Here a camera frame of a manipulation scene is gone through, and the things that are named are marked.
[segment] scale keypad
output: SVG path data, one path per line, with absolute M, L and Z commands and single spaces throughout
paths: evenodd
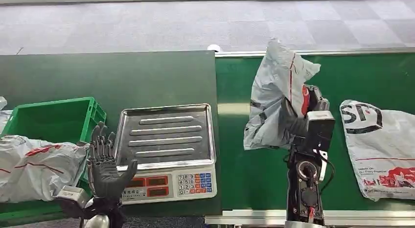
M 182 174 L 178 179 L 179 195 L 212 192 L 211 173 Z

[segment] red digital display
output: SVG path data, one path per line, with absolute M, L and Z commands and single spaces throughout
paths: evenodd
M 168 195 L 168 186 L 165 187 L 153 187 L 147 189 L 147 196 L 166 196 Z
M 167 176 L 146 178 L 147 186 L 167 185 Z
M 143 187 L 145 186 L 144 178 L 133 178 L 127 187 Z

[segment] stainless steel weighing tray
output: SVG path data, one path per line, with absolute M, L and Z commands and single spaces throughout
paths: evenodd
M 115 155 L 118 170 L 137 159 L 137 169 L 202 166 L 215 163 L 209 104 L 125 109 Z

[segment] green plastic crate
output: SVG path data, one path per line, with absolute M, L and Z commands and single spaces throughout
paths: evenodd
M 93 97 L 24 104 L 14 108 L 3 135 L 21 135 L 53 143 L 89 142 L 107 114 Z
M 14 108 L 3 135 L 21 135 L 50 142 L 89 142 L 107 115 L 93 97 L 20 105 Z M 79 187 L 89 192 L 83 177 Z M 54 202 L 0 203 L 0 227 L 65 218 Z

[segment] white courier bag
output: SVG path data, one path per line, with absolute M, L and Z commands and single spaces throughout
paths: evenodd
M 294 133 L 304 128 L 301 120 L 309 105 L 304 83 L 320 70 L 278 40 L 267 52 L 252 84 L 249 122 L 244 149 L 288 147 Z
M 64 185 L 76 186 L 88 146 L 1 137 L 0 202 L 50 201 Z
M 345 100 L 346 144 L 363 196 L 415 199 L 415 115 Z

